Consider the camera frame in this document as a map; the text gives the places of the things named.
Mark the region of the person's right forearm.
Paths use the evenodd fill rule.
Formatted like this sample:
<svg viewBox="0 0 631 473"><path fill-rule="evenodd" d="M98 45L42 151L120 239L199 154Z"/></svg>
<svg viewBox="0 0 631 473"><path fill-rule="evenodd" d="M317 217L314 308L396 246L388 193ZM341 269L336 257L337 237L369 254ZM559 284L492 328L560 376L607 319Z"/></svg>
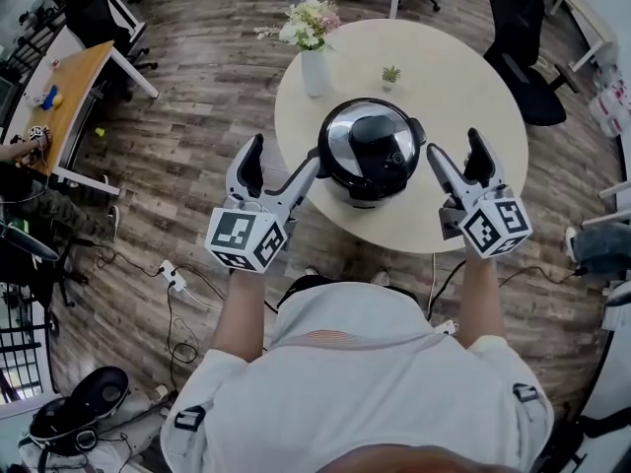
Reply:
<svg viewBox="0 0 631 473"><path fill-rule="evenodd" d="M506 337L496 262L466 250L457 341L469 348L483 336Z"/></svg>

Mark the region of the person's left forearm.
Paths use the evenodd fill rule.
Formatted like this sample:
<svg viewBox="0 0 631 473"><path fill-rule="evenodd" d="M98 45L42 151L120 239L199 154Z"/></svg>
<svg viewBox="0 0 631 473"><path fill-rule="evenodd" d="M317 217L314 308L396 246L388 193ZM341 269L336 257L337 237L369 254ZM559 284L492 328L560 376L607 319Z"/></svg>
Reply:
<svg viewBox="0 0 631 473"><path fill-rule="evenodd" d="M211 348L247 363L258 359L263 353L265 310L264 275L234 271Z"/></svg>

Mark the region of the black head-mounted rig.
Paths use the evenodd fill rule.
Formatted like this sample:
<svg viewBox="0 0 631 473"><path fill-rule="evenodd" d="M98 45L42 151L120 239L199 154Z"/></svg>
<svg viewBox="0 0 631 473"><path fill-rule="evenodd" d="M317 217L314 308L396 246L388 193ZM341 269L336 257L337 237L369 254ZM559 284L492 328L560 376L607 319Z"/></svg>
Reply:
<svg viewBox="0 0 631 473"><path fill-rule="evenodd" d="M90 412L60 397L44 404L33 417L29 437L40 448L61 456L92 451L97 443L96 418Z"/></svg>

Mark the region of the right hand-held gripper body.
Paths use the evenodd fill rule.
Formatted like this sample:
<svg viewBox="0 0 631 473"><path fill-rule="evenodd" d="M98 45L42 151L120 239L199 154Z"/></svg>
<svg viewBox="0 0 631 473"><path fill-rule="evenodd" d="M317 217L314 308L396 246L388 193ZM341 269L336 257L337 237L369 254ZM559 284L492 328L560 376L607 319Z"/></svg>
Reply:
<svg viewBox="0 0 631 473"><path fill-rule="evenodd" d="M482 259L511 252L532 233L521 198L500 190L488 191L466 209L447 202L439 219L445 240L463 236Z"/></svg>

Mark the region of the black silver pressure cooker lid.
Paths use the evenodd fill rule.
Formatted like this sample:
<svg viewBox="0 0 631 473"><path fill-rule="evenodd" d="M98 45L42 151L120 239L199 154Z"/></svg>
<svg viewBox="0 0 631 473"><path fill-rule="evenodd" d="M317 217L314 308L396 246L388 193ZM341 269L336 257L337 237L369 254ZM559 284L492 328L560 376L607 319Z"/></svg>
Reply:
<svg viewBox="0 0 631 473"><path fill-rule="evenodd" d="M426 133L420 121L393 103L375 98L357 98L337 106L324 120L318 134L318 149L337 157L361 152L385 151L388 147L409 156L421 151Z"/></svg>

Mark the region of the person's white shirt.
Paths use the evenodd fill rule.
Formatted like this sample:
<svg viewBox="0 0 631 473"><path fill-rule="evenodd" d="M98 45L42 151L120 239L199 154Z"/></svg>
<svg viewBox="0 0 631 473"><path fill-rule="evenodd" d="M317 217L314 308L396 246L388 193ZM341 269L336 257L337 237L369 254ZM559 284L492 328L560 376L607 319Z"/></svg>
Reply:
<svg viewBox="0 0 631 473"><path fill-rule="evenodd" d="M553 423L538 380L503 338L466 348L401 293L334 283L285 301L257 360L208 351L161 447L173 473L316 473L382 444L525 472Z"/></svg>

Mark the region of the round beige table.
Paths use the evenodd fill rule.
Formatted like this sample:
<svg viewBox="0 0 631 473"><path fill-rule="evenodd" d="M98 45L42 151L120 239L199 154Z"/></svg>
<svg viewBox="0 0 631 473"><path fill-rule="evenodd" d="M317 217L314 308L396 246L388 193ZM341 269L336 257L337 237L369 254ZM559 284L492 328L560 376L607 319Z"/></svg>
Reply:
<svg viewBox="0 0 631 473"><path fill-rule="evenodd" d="M417 118L428 140L462 165L469 151L467 131L476 128L490 143L516 194L526 182L526 129L509 89L472 48L427 25L375 19L348 23L330 37L325 52L330 86L319 98L307 95L301 62L295 58L278 88L275 135L285 165L295 170L316 146L328 114L345 101L374 97ZM386 93L384 67L401 70ZM446 196L427 161L420 161L406 189L384 206L362 210L335 200L317 181L309 200L346 232L386 249L429 254L460 249L460 237L443 238L438 210Z"/></svg>

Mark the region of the person's black trousers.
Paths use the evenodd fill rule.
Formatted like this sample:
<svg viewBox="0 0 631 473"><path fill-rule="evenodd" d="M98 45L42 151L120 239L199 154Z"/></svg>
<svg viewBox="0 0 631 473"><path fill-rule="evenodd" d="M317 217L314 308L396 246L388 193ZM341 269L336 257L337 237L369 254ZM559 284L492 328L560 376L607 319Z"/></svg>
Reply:
<svg viewBox="0 0 631 473"><path fill-rule="evenodd" d="M399 288L338 281L309 275L296 280L279 306L300 310L350 315L356 313L399 314L421 310L415 297Z"/></svg>

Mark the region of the wooden desk white legs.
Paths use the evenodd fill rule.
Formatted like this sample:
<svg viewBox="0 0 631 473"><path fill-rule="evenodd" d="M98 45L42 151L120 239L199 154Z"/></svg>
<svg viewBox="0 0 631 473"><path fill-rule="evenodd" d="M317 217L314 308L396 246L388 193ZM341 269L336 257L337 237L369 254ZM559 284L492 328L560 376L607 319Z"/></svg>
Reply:
<svg viewBox="0 0 631 473"><path fill-rule="evenodd" d="M34 169L46 176L54 175L117 196L119 188L71 170L69 161L81 134L82 108L88 101L95 77L111 57L151 98L155 99L159 91L118 52L112 52L111 41L64 57L59 55L60 51L54 46L52 52L44 56L17 96L16 108L1 128L0 145L7 146L16 135L28 138L34 125L47 125L51 143ZM40 104L52 85L58 87L63 104L44 111Z"/></svg>

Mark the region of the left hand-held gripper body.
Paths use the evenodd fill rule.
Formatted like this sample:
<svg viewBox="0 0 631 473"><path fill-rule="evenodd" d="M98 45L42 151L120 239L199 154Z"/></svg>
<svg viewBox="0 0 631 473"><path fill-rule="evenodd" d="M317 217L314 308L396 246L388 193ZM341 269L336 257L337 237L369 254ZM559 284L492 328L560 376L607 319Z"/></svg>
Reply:
<svg viewBox="0 0 631 473"><path fill-rule="evenodd" d="M204 247L227 268L264 272L285 247L286 225L300 202L300 194L288 192L257 198L232 193L213 210Z"/></svg>

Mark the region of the white vase with flowers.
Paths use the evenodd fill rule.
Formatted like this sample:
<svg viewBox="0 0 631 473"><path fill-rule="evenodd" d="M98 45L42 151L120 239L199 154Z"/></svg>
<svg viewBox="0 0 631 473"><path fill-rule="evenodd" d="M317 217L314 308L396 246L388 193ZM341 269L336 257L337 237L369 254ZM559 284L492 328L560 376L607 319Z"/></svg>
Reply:
<svg viewBox="0 0 631 473"><path fill-rule="evenodd" d="M282 27L257 27L258 39L275 37L299 50L302 78L307 95L319 98L329 87L324 53L331 50L330 35L341 25L332 1L307 0L291 5Z"/></svg>

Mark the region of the red white cartons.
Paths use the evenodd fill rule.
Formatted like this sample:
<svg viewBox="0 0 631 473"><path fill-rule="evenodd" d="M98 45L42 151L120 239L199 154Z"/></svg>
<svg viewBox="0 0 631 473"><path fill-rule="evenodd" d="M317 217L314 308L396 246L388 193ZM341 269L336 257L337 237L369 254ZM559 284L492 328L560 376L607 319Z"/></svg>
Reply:
<svg viewBox="0 0 631 473"><path fill-rule="evenodd" d="M589 111L602 133L609 138L621 136L631 128L631 89L616 63L598 67L594 75L597 93Z"/></svg>

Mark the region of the dark blue rice cooker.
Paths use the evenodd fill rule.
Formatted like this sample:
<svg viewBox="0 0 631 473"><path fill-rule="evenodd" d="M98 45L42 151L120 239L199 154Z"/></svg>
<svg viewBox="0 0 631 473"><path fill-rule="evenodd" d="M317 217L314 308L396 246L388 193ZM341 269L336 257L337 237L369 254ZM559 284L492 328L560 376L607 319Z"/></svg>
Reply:
<svg viewBox="0 0 631 473"><path fill-rule="evenodd" d="M409 156L388 147L385 151L361 152L337 157L331 150L316 150L316 177L332 197L357 209L375 209L399 195L418 166L420 151Z"/></svg>

